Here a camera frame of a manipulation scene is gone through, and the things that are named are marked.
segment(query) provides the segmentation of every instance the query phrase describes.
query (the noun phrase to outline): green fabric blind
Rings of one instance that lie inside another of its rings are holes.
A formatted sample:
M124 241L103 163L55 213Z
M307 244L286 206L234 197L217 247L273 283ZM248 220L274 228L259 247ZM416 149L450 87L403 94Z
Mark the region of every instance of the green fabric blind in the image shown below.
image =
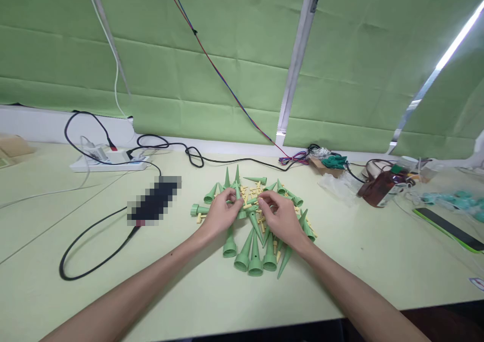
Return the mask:
M413 95L481 1L319 0L284 145L387 151ZM465 125L464 119L483 104L482 96L470 98L478 91L483 62L480 45L465 47L469 60L455 60L455 69L441 74L405 128L399 153L441 158L472 153L482 124L475 118ZM442 105L437 98L446 88L456 92ZM441 119L453 119L458 128ZM460 145L452 148L456 142Z
M181 0L254 121L275 137L303 0ZM102 0L139 133L267 144L172 0ZM0 103L119 116L115 62L90 0L0 0Z

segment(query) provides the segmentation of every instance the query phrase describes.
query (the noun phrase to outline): brown glass bottle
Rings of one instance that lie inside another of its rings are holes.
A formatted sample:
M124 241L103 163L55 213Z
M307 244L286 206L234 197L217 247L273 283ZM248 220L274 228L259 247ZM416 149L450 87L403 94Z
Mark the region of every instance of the brown glass bottle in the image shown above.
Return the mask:
M374 181L364 184L358 195L373 207L383 208L406 187L407 174L407 169L395 164L391 170L381 172Z

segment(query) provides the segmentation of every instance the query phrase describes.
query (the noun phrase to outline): phone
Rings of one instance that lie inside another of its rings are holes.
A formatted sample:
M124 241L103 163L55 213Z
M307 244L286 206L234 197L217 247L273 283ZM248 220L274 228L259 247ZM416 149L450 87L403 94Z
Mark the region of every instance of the phone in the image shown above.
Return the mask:
M449 221L443 219L436 213L433 213L428 208L415 208L413 212L423 218L425 221L429 222L432 226L445 233L447 236L452 236L455 238L457 242L467 250L476 254L484 250L484 244L482 242L476 240L471 235L466 234L464 231L454 226Z

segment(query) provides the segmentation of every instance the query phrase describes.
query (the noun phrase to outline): power strip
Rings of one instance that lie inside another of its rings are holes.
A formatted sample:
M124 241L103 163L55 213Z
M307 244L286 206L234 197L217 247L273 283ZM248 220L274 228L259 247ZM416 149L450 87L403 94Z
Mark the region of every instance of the power strip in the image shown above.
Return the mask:
M145 156L142 161L148 161L150 157ZM141 163L140 161L135 161L128 164L102 164L89 160L89 170L91 172L119 172L128 170L144 170L148 166L148 163ZM86 161L84 157L81 157L75 163L69 165L69 167L74 172L87 172Z

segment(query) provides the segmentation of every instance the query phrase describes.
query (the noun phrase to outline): hand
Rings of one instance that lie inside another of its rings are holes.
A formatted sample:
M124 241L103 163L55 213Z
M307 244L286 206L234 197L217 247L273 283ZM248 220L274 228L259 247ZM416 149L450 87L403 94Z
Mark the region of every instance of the hand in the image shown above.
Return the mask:
M259 208L264 213L272 233L289 246L293 247L299 240L307 238L290 199L274 191L262 192L259 195Z
M234 188L226 188L212 201L207 217L205 217L200 228L208 231L212 236L226 231L235 220L243 204L242 198L238 200L235 198Z

